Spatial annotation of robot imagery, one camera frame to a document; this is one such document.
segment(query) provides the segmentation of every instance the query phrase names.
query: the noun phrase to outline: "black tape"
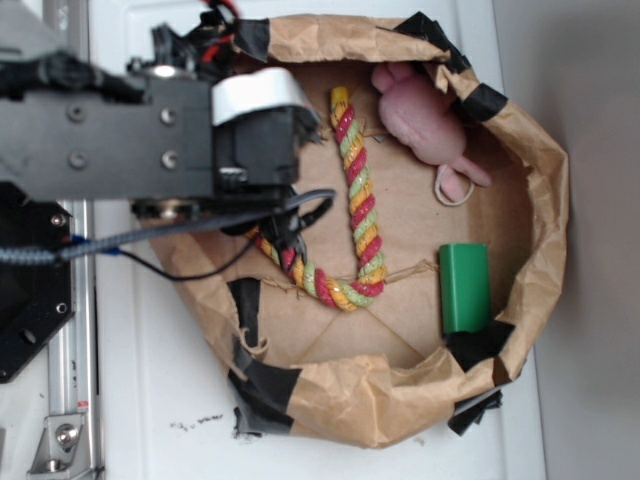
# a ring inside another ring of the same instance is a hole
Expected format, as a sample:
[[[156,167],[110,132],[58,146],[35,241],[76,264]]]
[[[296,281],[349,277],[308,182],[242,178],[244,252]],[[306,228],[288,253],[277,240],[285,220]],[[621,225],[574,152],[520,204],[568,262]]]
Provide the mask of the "black tape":
[[[234,43],[247,55],[266,62],[270,41],[269,20],[238,20]]]
[[[500,354],[514,326],[494,320],[482,330],[445,335],[445,343],[456,361],[467,372],[487,358]]]
[[[479,424],[487,410],[500,408],[502,406],[502,392],[499,389],[491,390],[488,392],[488,395],[479,397],[471,399],[471,401],[476,400],[476,402],[467,406],[465,409],[460,409],[460,413],[456,414],[447,422],[449,428],[458,435],[464,435],[472,424]]]
[[[422,12],[418,12],[411,18],[405,20],[395,27],[393,31],[426,40],[443,52],[450,52],[451,58],[445,62],[445,65],[453,73],[464,72],[467,68],[471,67],[469,59],[449,41],[440,24],[435,20],[431,20]]]
[[[236,301],[240,328],[246,328],[245,340],[250,347],[258,346],[258,309],[260,308],[260,280],[240,278],[227,284]]]
[[[476,120],[486,122],[500,113],[508,101],[500,92],[481,83],[462,102],[462,107]]]
[[[236,301],[240,327],[247,329],[245,340],[249,346],[257,346],[260,281],[242,278],[228,285]],[[234,345],[234,362],[247,377],[243,381],[233,371],[229,372],[239,408],[237,430],[288,433],[293,418],[286,414],[287,407],[302,370],[266,365],[253,358],[238,340]]]

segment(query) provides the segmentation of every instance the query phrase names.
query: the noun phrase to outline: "rubber band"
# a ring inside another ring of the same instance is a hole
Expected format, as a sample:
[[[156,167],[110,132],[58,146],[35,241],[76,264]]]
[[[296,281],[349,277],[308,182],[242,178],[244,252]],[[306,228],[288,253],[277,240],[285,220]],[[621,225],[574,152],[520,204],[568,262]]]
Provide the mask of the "rubber band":
[[[464,202],[466,202],[467,200],[469,200],[469,197],[471,197],[471,194],[475,190],[475,185],[472,181],[469,181],[469,190],[467,190],[467,193],[462,200],[458,200],[457,202],[453,202],[449,200],[444,195],[444,193],[442,193],[442,177],[447,171],[447,168],[451,168],[451,167],[449,167],[449,165],[443,165],[440,171],[438,172],[438,175],[436,176],[436,183],[433,186],[433,190],[436,194],[436,198],[440,201],[440,203],[442,203],[443,205],[446,205],[447,207],[458,207],[462,205]]]

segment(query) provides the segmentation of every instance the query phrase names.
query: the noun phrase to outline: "red wire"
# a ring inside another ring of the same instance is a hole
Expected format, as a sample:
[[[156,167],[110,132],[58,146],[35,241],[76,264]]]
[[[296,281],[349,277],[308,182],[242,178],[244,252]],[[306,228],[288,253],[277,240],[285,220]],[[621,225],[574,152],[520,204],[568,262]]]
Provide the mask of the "red wire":
[[[207,50],[202,54],[203,62],[211,62],[215,58],[218,50],[220,50],[220,45],[224,43],[229,43],[233,38],[233,34],[225,35],[221,37],[214,45],[211,45]]]
[[[207,6],[209,6],[209,8],[213,8],[212,7],[212,4],[214,3],[213,0],[202,0],[202,1],[206,3]],[[227,7],[235,18],[238,18],[240,16],[238,14],[238,9],[236,8],[232,0],[218,0],[218,2],[223,4],[225,7]],[[218,51],[220,50],[220,45],[230,42],[232,38],[233,38],[233,34],[225,35],[224,37],[219,38],[215,44],[207,48],[207,50],[202,54],[202,61],[212,62],[215,56],[218,54]]]

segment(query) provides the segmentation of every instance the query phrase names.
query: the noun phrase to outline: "wire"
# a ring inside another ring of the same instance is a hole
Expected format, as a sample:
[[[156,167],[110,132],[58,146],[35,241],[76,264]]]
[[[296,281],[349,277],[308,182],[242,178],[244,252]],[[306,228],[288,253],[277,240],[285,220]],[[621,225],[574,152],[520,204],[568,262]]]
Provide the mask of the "wire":
[[[221,36],[215,39],[201,56],[201,60],[203,62],[212,62],[215,56],[220,51],[220,46],[231,42],[231,40],[233,39],[233,34],[236,30],[235,22],[240,17],[240,14],[238,13],[238,9],[231,0],[204,0],[204,3],[206,3],[209,8],[211,8],[211,10],[218,12],[220,20],[224,25],[224,30],[219,33],[219,35]],[[220,12],[220,5],[224,6],[228,10],[229,14],[231,14],[232,18],[230,21],[225,19],[224,15]]]
[[[93,480],[97,480],[99,477],[101,477],[105,472],[105,467],[104,465],[97,467],[93,470]]]
[[[114,252],[114,254],[123,255],[123,256],[125,256],[127,258],[130,258],[134,262],[139,263],[143,267],[148,268],[149,270],[153,271],[154,273],[157,273],[161,277],[166,278],[167,280],[171,280],[172,282],[189,282],[189,281],[193,281],[193,280],[203,280],[205,278],[209,278],[209,277],[213,277],[214,275],[221,274],[227,268],[229,268],[231,265],[233,265],[238,260],[240,260],[251,249],[253,244],[254,244],[254,239],[252,238],[247,242],[247,244],[242,248],[242,250],[240,250],[238,253],[236,253],[231,258],[231,260],[227,261],[227,263],[222,265],[217,270],[214,270],[212,272],[207,272],[207,273],[200,273],[200,274],[197,274],[197,275],[186,275],[186,276],[178,276],[178,275],[172,275],[170,273],[167,273],[164,270],[156,267],[155,265],[147,262],[143,258],[140,258],[139,256],[137,256],[137,255],[135,255],[135,254],[133,254],[131,252],[127,252],[127,251],[124,251],[124,250],[118,250],[117,252]]]
[[[85,240],[83,243],[62,245],[56,250],[48,250],[34,247],[0,248],[0,264],[8,265],[56,265],[73,260],[74,258],[108,253],[127,243],[141,242],[152,238],[177,235],[181,233],[196,233],[209,230],[219,230],[243,223],[257,222],[276,214],[298,208],[300,205],[312,200],[335,197],[335,190],[318,189],[305,192],[290,198],[282,211],[258,210],[241,213],[226,213],[204,220],[175,223],[159,227],[134,230],[99,240]]]

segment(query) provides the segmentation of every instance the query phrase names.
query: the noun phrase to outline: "gray wall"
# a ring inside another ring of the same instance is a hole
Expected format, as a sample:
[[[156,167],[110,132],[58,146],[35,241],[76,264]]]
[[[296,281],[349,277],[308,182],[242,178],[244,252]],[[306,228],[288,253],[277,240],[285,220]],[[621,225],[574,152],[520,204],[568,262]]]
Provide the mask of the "gray wall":
[[[563,297],[536,346],[550,480],[640,478],[640,2],[494,0],[507,95],[569,152]]]

